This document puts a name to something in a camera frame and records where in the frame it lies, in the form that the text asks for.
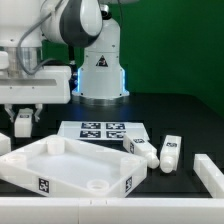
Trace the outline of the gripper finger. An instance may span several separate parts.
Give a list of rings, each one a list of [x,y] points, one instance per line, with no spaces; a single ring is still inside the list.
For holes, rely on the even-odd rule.
[[[4,109],[9,115],[10,121],[14,122],[15,112],[13,111],[13,105],[12,104],[5,104]]]
[[[34,113],[34,119],[35,119],[35,122],[39,122],[40,114],[43,110],[43,104],[35,104],[35,108],[36,108],[36,111]]]

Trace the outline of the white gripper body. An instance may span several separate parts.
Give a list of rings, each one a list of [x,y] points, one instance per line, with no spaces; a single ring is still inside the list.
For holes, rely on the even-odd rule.
[[[0,75],[0,104],[56,104],[70,100],[68,66],[45,66],[35,75]]]

